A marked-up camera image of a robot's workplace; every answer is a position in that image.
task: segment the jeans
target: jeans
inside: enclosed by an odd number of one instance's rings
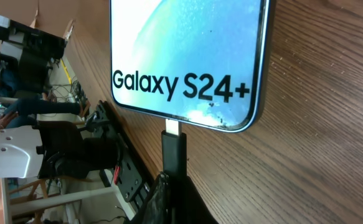
[[[34,93],[48,93],[42,88],[37,88],[34,85],[28,85],[21,81],[17,72],[10,69],[0,71],[0,96],[13,98],[16,91],[24,90]]]
[[[28,117],[31,114],[72,113],[78,115],[80,114],[80,105],[78,103],[53,103],[37,98],[22,98],[9,105],[3,115],[16,111],[19,116],[13,119],[6,128],[36,125],[37,121]]]

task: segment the smartphone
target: smartphone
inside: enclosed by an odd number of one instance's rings
[[[264,104],[271,0],[111,0],[111,91],[121,107],[225,132]]]

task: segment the wooden table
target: wooden table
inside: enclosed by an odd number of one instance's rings
[[[115,105],[108,0],[80,1],[76,21],[65,54],[92,105]],[[156,175],[164,120],[115,108]],[[363,223],[363,0],[279,0],[261,120],[183,131],[188,173],[220,223]]]

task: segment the person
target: person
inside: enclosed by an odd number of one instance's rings
[[[38,88],[34,85],[24,83],[20,79],[17,71],[6,68],[6,63],[4,61],[0,61],[0,96],[13,98],[16,91],[19,90],[38,93],[40,98],[41,94],[46,94],[47,96],[52,95],[52,93],[49,93],[43,88]]]
[[[20,98],[0,115],[0,129],[37,125],[30,114],[72,113],[83,116],[84,107],[79,103],[55,103],[37,98]]]

